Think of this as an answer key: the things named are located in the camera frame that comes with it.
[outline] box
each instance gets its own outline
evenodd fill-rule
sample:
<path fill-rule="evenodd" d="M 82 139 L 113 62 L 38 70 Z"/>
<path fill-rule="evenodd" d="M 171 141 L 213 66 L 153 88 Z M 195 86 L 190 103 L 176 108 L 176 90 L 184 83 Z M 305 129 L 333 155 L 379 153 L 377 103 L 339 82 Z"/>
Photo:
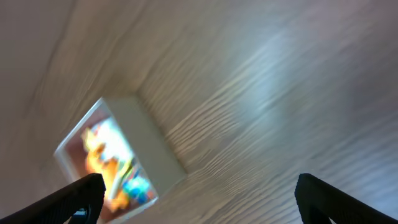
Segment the box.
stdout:
<path fill-rule="evenodd" d="M 101 98 L 55 151 L 54 156 L 70 182 L 90 173 L 86 163 L 89 152 L 84 147 L 83 132 L 106 119 L 115 122 L 134 154 L 134 160 L 141 168 L 140 175 L 148 181 L 154 194 L 146 203 L 138 205 L 131 200 L 125 209 L 115 212 L 104 202 L 99 222 L 121 223 L 162 198 L 176 183 L 185 178 L 186 173 L 135 96 L 120 99 Z"/>

